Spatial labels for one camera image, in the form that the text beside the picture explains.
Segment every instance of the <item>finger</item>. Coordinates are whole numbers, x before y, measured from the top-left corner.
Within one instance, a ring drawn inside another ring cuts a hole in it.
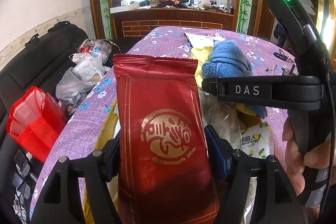
[[[304,179],[303,175],[301,175],[301,174],[299,174],[299,175],[295,174],[290,167],[287,168],[287,172],[286,173],[287,173],[287,176],[288,176],[290,182],[293,185],[293,188],[295,190],[296,195],[301,194],[302,191],[305,188],[305,179]]]
[[[305,166],[323,169],[329,166],[330,160],[330,145],[331,142],[327,141],[319,146],[315,147],[313,150],[309,151],[303,159],[303,164]],[[336,165],[336,154],[334,155],[334,166]]]
[[[305,166],[303,165],[303,155],[299,152],[295,138],[292,138],[287,142],[285,162],[297,175],[302,174],[305,169]]]
[[[291,138],[293,138],[293,135],[294,135],[294,131],[293,131],[292,124],[289,118],[287,118],[283,125],[282,141],[283,142],[289,141]]]
[[[336,184],[336,166],[333,167],[333,175],[331,176],[330,186]]]

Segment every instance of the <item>red mesh bag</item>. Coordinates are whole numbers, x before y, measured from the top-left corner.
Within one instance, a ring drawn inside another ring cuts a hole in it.
[[[115,55],[123,224],[213,223],[218,210],[197,60]]]
[[[38,160],[45,162],[66,119],[49,93],[32,86],[9,113],[7,133]]]

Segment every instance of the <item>snack bag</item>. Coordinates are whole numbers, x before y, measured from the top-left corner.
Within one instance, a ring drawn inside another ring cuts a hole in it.
[[[267,122],[241,131],[241,149],[250,157],[265,159],[273,154],[272,134]]]
[[[192,59],[114,56],[123,224],[211,224],[217,215],[196,68]]]

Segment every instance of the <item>purple floral tablecloth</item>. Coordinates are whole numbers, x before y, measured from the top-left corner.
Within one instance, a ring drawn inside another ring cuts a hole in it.
[[[277,52],[279,49],[276,45],[256,37],[224,30],[204,30],[174,26],[158,27],[139,41],[129,53],[188,58],[190,56],[190,44],[188,44],[188,39],[184,32],[208,34],[210,36],[219,35],[225,37],[226,40],[236,40],[252,64],[253,75],[272,75],[272,72],[266,72],[266,69],[272,69],[273,65],[278,65],[274,75],[282,74],[281,67],[291,68],[291,63],[282,61],[272,55],[273,52]],[[101,127],[115,98],[116,80],[112,68],[89,93],[87,99],[69,120],[53,146],[34,190],[30,206],[30,217],[41,189],[58,158],[66,155],[73,160],[86,157],[93,151]],[[268,108],[268,117],[264,119],[273,130],[274,154],[284,167],[286,143],[282,142],[282,130],[286,118],[286,110]],[[84,179],[80,179],[79,188],[82,200],[84,187]]]

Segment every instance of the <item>gold circular emblem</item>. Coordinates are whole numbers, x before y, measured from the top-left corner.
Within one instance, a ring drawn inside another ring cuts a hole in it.
[[[175,165],[194,153],[189,123],[187,117],[172,109],[155,111],[143,120],[140,137],[155,153],[154,162]]]

